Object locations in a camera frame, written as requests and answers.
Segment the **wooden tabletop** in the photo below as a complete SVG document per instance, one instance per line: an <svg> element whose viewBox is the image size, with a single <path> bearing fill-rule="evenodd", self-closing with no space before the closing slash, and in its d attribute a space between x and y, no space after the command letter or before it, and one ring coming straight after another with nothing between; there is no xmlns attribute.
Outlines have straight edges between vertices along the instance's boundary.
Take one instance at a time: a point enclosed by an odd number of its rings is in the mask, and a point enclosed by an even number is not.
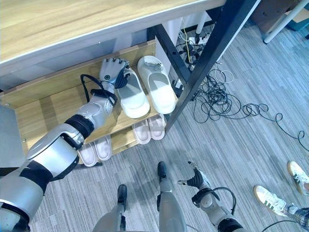
<svg viewBox="0 0 309 232"><path fill-rule="evenodd" d="M222 2L223 0L2 0L0 61L3 63L45 47L157 13L191 6L188 11L190 14L203 10L200 8L201 4L207 3L205 9L210 9L222 5Z"/></svg>

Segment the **white sneaker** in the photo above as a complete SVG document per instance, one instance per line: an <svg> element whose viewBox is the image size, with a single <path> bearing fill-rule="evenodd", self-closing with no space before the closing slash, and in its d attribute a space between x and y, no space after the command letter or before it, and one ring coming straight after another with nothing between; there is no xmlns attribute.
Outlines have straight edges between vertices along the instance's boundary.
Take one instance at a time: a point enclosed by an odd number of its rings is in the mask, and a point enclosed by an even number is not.
<svg viewBox="0 0 309 232"><path fill-rule="evenodd" d="M302 170L302 168L294 161L288 162L287 167L290 175L296 183L297 190L301 194L309 196L309 190L305 189L305 183L309 184L309 177L304 170Z"/></svg>
<svg viewBox="0 0 309 232"><path fill-rule="evenodd" d="M254 194L261 203L266 205L275 214L287 217L284 213L282 213L286 202L278 198L276 194L268 191L266 188L260 185L254 186Z"/></svg>

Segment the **sneaker sole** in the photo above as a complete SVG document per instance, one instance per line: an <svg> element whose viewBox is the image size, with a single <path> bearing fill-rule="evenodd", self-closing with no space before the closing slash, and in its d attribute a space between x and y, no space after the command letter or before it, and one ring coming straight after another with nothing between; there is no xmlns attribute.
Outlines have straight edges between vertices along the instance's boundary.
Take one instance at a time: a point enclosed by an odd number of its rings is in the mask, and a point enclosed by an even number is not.
<svg viewBox="0 0 309 232"><path fill-rule="evenodd" d="M259 200L260 203L262 203L263 205L265 205L259 198L258 194L257 194L257 191L256 191L256 186L254 186L253 188L253 191L254 191L254 194L255 194L255 197ZM270 209L267 205L265 205L265 207L267 208L267 210L279 215L279 216L283 216L283 217L287 217L285 214L281 214L281 213L276 213L275 211L273 211L272 209Z"/></svg>
<svg viewBox="0 0 309 232"><path fill-rule="evenodd" d="M300 192L300 194L303 194L304 195L304 193L303 193L303 190L301 189L301 187L295 182L295 180L294 180L294 175L293 175L293 172L292 172L292 170L291 170L291 165L290 165L290 161L287 163L287 169L288 169L288 172L289 172L289 174L290 174L290 176L293 178L293 181L294 181L294 184L296 185L296 188L297 188L297 190Z"/></svg>

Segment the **shoe rack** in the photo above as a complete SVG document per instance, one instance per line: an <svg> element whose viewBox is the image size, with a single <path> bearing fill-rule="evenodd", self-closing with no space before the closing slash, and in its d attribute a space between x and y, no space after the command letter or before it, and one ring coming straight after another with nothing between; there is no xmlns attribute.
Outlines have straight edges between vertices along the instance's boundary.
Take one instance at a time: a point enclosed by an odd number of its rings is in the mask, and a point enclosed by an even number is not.
<svg viewBox="0 0 309 232"><path fill-rule="evenodd" d="M24 153L26 154L29 148L49 130L65 122L86 104L84 89L80 82L81 74L86 73L98 78L102 60L110 57L129 60L131 68L138 74L137 62L146 55L155 55L155 41L148 41L71 66L0 93L1 104L15 110ZM96 88L93 82L87 82L86 86L89 91ZM137 119L129 118L122 111L118 101L106 124L93 132L85 142L89 143L110 134L113 154L136 145L137 141L131 126L158 114L146 89L144 87L143 89L150 103L148 114Z"/></svg>

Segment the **black joint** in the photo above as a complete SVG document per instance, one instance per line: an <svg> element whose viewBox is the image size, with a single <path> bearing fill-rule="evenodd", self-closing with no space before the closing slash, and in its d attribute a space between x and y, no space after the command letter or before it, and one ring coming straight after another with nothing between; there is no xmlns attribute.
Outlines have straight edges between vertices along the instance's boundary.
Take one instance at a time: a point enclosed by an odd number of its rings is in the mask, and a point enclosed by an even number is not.
<svg viewBox="0 0 309 232"><path fill-rule="evenodd" d="M69 167L67 167L59 175L57 175L54 178L52 178L50 181L55 181L55 180L63 179L67 174L69 174L76 167L76 165L78 164L78 161L79 161L79 156L76 156L75 160L73 161L73 163Z"/></svg>
<svg viewBox="0 0 309 232"><path fill-rule="evenodd" d="M120 229L121 231L126 231L126 217L123 215L121 216Z"/></svg>
<svg viewBox="0 0 309 232"><path fill-rule="evenodd" d="M13 206L13 205L10 205L10 204L7 204L7 203L3 203L2 206L1 206L2 209L7 209L7 210L10 210L14 213L17 213L18 215L20 215L25 221L26 221L26 225L29 223L30 219L29 219L29 216L21 209Z"/></svg>
<svg viewBox="0 0 309 232"><path fill-rule="evenodd" d="M71 137L69 137L67 134L61 134L63 139L71 146L74 147L76 150L81 149L83 146L83 143L77 144Z"/></svg>
<svg viewBox="0 0 309 232"><path fill-rule="evenodd" d="M207 194L209 194L210 192L212 191L212 189L210 189L210 188L203 188L203 189L201 189L200 191L198 191L197 192L197 194L195 194L193 197L192 197L192 203L197 207L197 208L200 208L200 203L201 203L201 200L202 200L202 198L205 196L205 195L207 195ZM215 192L211 192L212 193L212 195L218 200L218 201L220 201L220 198L219 198L219 196L218 196L218 194L217 193L215 193Z"/></svg>
<svg viewBox="0 0 309 232"><path fill-rule="evenodd" d="M52 173L48 169L34 160L27 165L27 168L22 170L19 176L36 183L43 190L43 194L46 191L48 182L53 178Z"/></svg>
<svg viewBox="0 0 309 232"><path fill-rule="evenodd" d="M219 232L233 232L241 228L243 227L233 218L225 218L218 225Z"/></svg>
<svg viewBox="0 0 309 232"><path fill-rule="evenodd" d="M161 202L161 194L157 196L156 198L156 208L158 212L160 212L160 202Z"/></svg>
<svg viewBox="0 0 309 232"><path fill-rule="evenodd" d="M94 130L93 123L82 115L73 115L65 123L73 126L86 139Z"/></svg>
<svg viewBox="0 0 309 232"><path fill-rule="evenodd" d="M90 91L90 93L92 95L96 95L96 96L99 96L99 97L102 97L102 98L107 98L110 103L112 104L113 107L115 107L116 103L117 103L117 96L105 89L92 89Z"/></svg>

